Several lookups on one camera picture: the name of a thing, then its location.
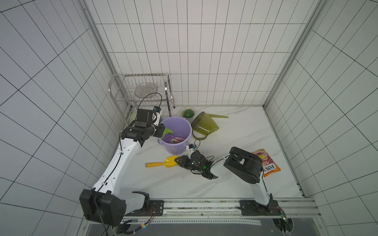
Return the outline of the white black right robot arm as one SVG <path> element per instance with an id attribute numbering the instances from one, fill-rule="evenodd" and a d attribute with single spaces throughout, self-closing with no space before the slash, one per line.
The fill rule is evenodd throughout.
<path id="1" fill-rule="evenodd" d="M 232 147 L 227 156 L 212 161 L 198 150 L 190 147 L 187 147 L 187 149 L 188 155 L 175 158 L 178 166 L 208 180 L 218 179 L 223 174 L 224 169 L 227 169 L 249 184 L 254 194 L 254 201 L 257 204 L 264 207 L 273 206 L 273 196 L 267 191 L 264 183 L 263 161 L 259 156 L 238 147 Z"/>

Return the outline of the light green wooden-handle spade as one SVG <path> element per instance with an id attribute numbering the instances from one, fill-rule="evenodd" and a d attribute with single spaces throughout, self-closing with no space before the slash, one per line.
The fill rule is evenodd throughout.
<path id="1" fill-rule="evenodd" d="M 177 138 L 174 138 L 174 139 L 171 139 L 170 140 L 170 144 L 178 144 L 178 143 L 181 143 L 181 142 L 183 142 L 185 139 L 182 139 L 182 138 L 180 138 L 180 139 L 177 139 Z"/>

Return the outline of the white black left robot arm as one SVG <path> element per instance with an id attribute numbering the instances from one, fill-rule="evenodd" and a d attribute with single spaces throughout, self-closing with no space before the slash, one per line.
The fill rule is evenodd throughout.
<path id="1" fill-rule="evenodd" d="M 92 189 L 84 189 L 79 201 L 88 221 L 107 226 L 118 226 L 124 216 L 140 211 L 148 213 L 148 193 L 133 191 L 121 198 L 122 179 L 130 161 L 136 157 L 150 137 L 161 138 L 165 126 L 160 121 L 161 108 L 137 109 L 136 118 L 119 134 L 119 145 L 108 167 Z"/>

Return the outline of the yellow plastic toy shovel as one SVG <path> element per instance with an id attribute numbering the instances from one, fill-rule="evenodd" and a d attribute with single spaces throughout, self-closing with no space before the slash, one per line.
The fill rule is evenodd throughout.
<path id="1" fill-rule="evenodd" d="M 165 166 L 166 168 L 170 168 L 170 167 L 178 165 L 175 161 L 176 158 L 178 158 L 178 156 L 174 155 L 174 156 L 168 157 L 164 162 L 146 163 L 146 168 L 152 168 L 152 167 L 158 167 L 158 166 Z"/>

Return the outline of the green trowel orange handle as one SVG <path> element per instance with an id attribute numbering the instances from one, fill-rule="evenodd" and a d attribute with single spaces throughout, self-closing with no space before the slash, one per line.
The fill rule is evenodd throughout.
<path id="1" fill-rule="evenodd" d="M 174 132 L 168 128 L 166 128 L 163 132 L 163 136 L 165 136 L 166 134 L 173 134 Z"/>

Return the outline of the purple pink toy shovel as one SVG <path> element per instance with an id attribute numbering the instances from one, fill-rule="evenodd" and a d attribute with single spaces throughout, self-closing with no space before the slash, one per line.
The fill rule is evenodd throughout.
<path id="1" fill-rule="evenodd" d="M 168 133 L 164 136 L 164 138 L 162 140 L 166 143 L 177 144 L 177 143 L 181 143 L 181 142 L 185 141 L 186 138 L 181 137 L 181 136 L 177 136 L 173 133 Z"/>

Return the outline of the purple plastic bucket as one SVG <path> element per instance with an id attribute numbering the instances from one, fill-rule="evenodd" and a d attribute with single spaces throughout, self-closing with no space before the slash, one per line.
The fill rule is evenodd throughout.
<path id="1" fill-rule="evenodd" d="M 165 132 L 162 138 L 157 141 L 165 150 L 171 154 L 181 154 L 186 151 L 192 136 L 191 124 L 184 118 L 171 117 L 162 121 L 165 129 L 171 132 Z"/>

